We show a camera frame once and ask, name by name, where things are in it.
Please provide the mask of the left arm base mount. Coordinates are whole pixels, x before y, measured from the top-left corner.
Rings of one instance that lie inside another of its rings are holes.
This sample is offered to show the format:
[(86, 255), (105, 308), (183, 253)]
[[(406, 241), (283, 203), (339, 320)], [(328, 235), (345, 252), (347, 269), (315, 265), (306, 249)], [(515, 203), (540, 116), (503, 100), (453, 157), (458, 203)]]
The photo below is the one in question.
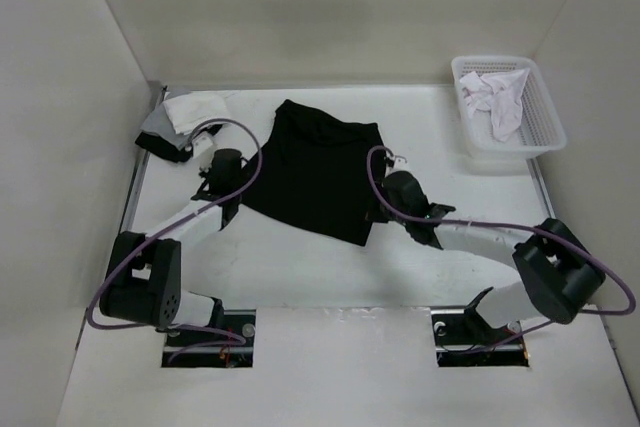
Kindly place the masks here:
[(257, 312), (230, 310), (220, 326), (232, 337), (200, 331), (170, 332), (165, 337), (162, 368), (230, 369), (253, 366)]

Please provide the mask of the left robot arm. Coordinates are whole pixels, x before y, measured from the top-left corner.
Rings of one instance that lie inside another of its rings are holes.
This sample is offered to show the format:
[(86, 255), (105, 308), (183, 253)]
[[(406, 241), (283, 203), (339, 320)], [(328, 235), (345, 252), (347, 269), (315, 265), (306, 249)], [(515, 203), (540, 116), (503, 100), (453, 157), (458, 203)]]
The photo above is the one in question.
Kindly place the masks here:
[(203, 182), (186, 206), (149, 233), (116, 237), (100, 294), (102, 315), (160, 330), (190, 326), (206, 346), (224, 334), (222, 301), (182, 288), (182, 259), (188, 249), (226, 228), (239, 210), (243, 156), (236, 149), (214, 153), (200, 172)]

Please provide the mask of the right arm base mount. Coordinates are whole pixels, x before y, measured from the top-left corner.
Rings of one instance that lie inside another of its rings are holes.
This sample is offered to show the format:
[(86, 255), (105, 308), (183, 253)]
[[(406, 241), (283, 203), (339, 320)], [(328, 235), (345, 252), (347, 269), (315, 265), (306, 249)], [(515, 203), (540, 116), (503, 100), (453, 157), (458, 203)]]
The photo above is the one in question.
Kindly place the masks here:
[(493, 328), (478, 314), (463, 307), (431, 311), (431, 323), (439, 367), (528, 367), (522, 338), (506, 339), (521, 332), (519, 322)]

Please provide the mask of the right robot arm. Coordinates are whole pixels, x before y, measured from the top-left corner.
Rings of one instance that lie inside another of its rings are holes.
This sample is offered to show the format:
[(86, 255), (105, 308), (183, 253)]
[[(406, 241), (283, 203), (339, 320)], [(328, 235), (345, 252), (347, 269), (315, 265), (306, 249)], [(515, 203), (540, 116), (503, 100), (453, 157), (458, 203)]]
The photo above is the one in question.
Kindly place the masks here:
[(511, 322), (545, 317), (571, 323), (605, 280), (605, 274), (564, 245), (539, 234), (444, 223), (454, 207), (431, 203), (417, 179), (395, 171), (377, 184), (381, 214), (405, 227), (419, 244), (459, 251), (504, 264), (520, 279), (489, 287), (465, 307), (464, 331), (483, 343)]

